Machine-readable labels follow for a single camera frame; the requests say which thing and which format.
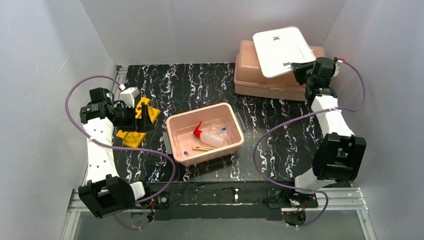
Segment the wooden stick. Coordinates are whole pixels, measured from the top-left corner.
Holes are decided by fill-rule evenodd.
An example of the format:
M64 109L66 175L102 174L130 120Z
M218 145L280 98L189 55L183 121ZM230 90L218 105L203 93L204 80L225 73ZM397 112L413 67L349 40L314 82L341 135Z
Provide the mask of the wooden stick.
M208 152L208 151L213 151L216 148L214 147L206 147L206 146L193 146L192 150L193 151L200 151L200 152Z

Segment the yellow test tube rack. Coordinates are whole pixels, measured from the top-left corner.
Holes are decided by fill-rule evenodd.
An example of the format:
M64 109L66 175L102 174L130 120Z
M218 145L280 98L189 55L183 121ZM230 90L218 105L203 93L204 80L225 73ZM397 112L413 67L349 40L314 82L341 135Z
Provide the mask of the yellow test tube rack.
M135 130L119 130L116 137L122 139L122 144L130 148L138 148L148 132L153 131L161 111L150 104L150 99L142 97L135 107Z

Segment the clear glass beaker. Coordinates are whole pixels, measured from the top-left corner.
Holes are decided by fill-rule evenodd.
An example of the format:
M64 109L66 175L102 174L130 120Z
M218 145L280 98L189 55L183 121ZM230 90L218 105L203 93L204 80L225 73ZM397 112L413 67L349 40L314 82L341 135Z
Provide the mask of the clear glass beaker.
M215 131L220 130L221 128L227 128L227 125L221 121L220 119L213 119L210 124L211 132L215 133Z

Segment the white rectangular lid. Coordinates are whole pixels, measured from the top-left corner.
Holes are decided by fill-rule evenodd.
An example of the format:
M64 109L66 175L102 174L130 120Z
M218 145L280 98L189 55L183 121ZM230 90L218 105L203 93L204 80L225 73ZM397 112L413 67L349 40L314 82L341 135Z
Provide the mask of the white rectangular lid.
M303 64L316 60L296 26L257 32L252 39L261 72L267 79L292 72L292 63Z

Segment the white squeeze bottle red cap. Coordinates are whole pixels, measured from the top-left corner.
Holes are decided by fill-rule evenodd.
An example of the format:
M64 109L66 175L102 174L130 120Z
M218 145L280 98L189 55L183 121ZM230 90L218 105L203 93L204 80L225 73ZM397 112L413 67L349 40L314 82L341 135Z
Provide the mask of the white squeeze bottle red cap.
M225 145L225 138L223 136L217 135L215 133L211 133L208 131L200 130L200 126L202 121L196 126L193 131L193 135L200 139L202 143L210 145L214 148L221 148Z

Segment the pink plastic bin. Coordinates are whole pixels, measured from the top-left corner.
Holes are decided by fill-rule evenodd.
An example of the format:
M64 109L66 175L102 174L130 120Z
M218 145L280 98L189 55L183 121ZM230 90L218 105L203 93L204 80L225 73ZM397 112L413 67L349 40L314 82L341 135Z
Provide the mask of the pink plastic bin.
M172 115L166 129L173 158L185 167L233 154L245 142L226 102Z

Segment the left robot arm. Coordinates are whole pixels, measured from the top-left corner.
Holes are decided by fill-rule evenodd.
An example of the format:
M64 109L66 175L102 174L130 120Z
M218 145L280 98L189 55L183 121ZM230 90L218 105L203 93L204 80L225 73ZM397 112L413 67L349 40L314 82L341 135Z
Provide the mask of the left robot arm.
M127 183L119 177L110 148L114 128L136 133L153 130L148 105L135 105L139 94L136 87L129 87L115 100L110 90L94 88L89 91L90 102L80 109L82 127L90 136L87 177L78 188L78 196L97 219L130 209L137 200L151 195L143 181Z

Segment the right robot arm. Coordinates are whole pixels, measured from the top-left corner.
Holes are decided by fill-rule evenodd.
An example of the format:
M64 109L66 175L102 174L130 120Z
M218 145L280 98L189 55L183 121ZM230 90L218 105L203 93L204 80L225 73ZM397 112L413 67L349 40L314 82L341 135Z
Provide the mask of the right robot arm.
M341 57L318 57L291 64L296 81L305 86L305 98L317 115L323 134L311 168L294 180L296 189L290 196L293 200L308 201L317 190L336 182L353 181L358 175L367 143L348 127L336 91L330 87L345 62Z

